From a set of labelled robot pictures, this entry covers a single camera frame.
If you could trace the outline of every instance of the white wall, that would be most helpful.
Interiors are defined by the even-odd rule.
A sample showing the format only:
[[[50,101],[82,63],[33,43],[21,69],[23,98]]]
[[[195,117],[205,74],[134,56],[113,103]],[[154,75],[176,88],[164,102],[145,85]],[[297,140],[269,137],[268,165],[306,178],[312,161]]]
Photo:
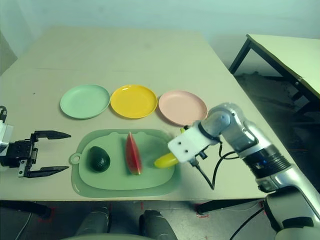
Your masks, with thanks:
[[[227,67],[247,33],[320,37],[319,0],[1,1],[1,31],[17,56],[55,25],[197,30]],[[272,74],[251,53],[240,72],[257,70]]]

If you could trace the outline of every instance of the pink plate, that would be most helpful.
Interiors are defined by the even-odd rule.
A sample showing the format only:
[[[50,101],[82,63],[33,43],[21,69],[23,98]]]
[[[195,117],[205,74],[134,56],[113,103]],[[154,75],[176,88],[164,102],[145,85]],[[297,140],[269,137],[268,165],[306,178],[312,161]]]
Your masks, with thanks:
[[[208,109],[201,98],[187,91],[168,91],[159,99],[161,113],[171,122],[185,126],[207,117]]]

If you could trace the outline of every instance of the watermelon flesh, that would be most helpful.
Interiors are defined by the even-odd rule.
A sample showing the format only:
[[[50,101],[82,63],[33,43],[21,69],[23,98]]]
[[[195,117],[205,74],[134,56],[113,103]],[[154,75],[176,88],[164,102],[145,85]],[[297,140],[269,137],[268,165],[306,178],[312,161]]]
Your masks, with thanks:
[[[139,155],[139,150],[131,132],[129,132],[125,143],[125,160],[129,171],[133,175],[140,175],[142,173],[142,164]]]

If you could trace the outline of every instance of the beige table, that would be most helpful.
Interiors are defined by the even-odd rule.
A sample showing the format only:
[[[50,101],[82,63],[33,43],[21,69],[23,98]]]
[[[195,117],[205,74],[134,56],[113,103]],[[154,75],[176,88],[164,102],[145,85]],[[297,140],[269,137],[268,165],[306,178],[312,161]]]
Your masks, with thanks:
[[[204,38],[196,32],[126,28],[57,27],[42,36],[2,76],[1,105],[8,110],[6,122],[14,125],[12,141],[23,140],[34,130],[70,134],[61,140],[41,139],[34,169],[69,165],[68,158],[80,140],[100,129],[159,129],[178,135],[179,127],[154,112],[142,119],[116,116],[109,107],[97,117],[76,120],[59,108],[63,94],[81,84],[98,84],[110,93],[125,84],[141,84],[158,96],[170,90],[186,90],[200,96],[212,108],[223,102],[240,105],[290,162],[292,158],[275,133],[229,73]],[[224,151],[231,148],[225,143]],[[212,176],[218,146],[206,151],[201,161]],[[17,169],[0,172],[2,200],[228,200],[262,198],[255,178],[242,160],[226,160],[219,167],[216,189],[189,164],[181,166],[179,187],[166,195],[88,198],[71,184],[71,167],[42,178],[18,178]]]
[[[320,39],[247,34],[247,40],[231,64],[234,74],[250,49],[254,50],[310,102],[297,114],[320,110]]]

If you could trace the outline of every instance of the floor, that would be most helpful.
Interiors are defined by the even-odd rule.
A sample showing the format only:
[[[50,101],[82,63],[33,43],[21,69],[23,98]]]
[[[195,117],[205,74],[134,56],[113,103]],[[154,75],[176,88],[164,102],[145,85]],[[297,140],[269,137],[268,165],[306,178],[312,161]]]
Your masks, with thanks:
[[[225,240],[253,213],[259,202],[216,210],[198,215],[187,201],[116,201],[116,202],[39,202],[54,209],[52,219],[43,221],[32,215],[20,240],[57,240],[75,234],[91,209],[106,206],[112,214],[111,233],[138,234],[139,216],[145,210],[158,210],[167,219],[179,240]],[[14,240],[28,213],[1,208],[0,239]],[[235,237],[235,240],[272,240],[275,232],[261,212]]]
[[[292,158],[319,190],[317,176],[320,154],[318,141],[320,115],[294,116],[306,100],[291,100],[296,90],[288,83],[266,79],[258,73],[237,77],[252,102],[278,135]],[[111,233],[138,233],[138,219],[144,210],[158,210],[168,220],[179,240],[225,240],[254,212],[258,202],[196,214],[194,202],[187,201],[116,201],[116,202],[39,202],[54,209],[49,220],[32,215],[20,240],[57,240],[75,234],[84,217],[95,207],[108,207],[112,214]],[[14,240],[28,218],[28,213],[0,209],[0,239]],[[272,240],[275,232],[263,212],[250,221],[235,240]]]

